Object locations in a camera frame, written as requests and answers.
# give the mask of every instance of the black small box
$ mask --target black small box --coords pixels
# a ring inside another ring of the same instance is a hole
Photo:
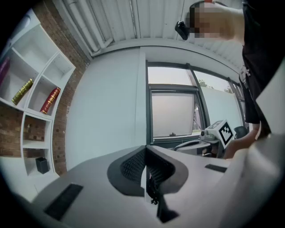
[[[36,159],[37,170],[44,174],[49,171],[49,165],[47,159],[40,157]]]

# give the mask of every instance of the pink object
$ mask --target pink object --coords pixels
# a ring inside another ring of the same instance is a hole
[[[2,84],[2,81],[4,80],[9,68],[10,68],[10,58],[7,57],[0,66],[0,85]]]

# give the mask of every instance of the white device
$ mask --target white device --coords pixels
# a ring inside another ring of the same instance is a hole
[[[211,126],[207,127],[205,131],[207,131],[208,134],[212,134],[217,139],[219,139],[222,142],[224,149],[226,149],[234,136],[227,120],[219,120],[213,123]]]

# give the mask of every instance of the brick wall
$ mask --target brick wall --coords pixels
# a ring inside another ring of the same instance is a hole
[[[66,114],[69,111],[74,91],[90,61],[72,37],[51,0],[39,2],[33,7],[33,11],[44,30],[76,67],[63,91],[53,127],[53,160],[57,174],[61,175],[66,172]],[[0,156],[19,157],[20,127],[23,113],[3,103],[0,103],[0,113]],[[43,132],[44,125],[42,122],[35,122],[33,118],[26,118],[24,124],[25,139],[43,141]],[[42,155],[43,150],[24,150],[24,156],[27,157]]]
[[[65,151],[66,114],[74,91],[90,61],[71,35],[51,0],[39,2],[33,7],[33,11],[44,30],[76,67],[63,91],[53,127],[53,161],[57,174],[61,175],[66,172],[65,152],[68,153]]]

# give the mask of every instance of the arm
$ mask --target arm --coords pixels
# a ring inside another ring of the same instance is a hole
[[[253,130],[249,132],[246,136],[232,140],[228,145],[223,158],[231,159],[235,155],[236,151],[240,149],[249,148],[251,144],[254,143],[258,130],[259,124],[253,124]]]

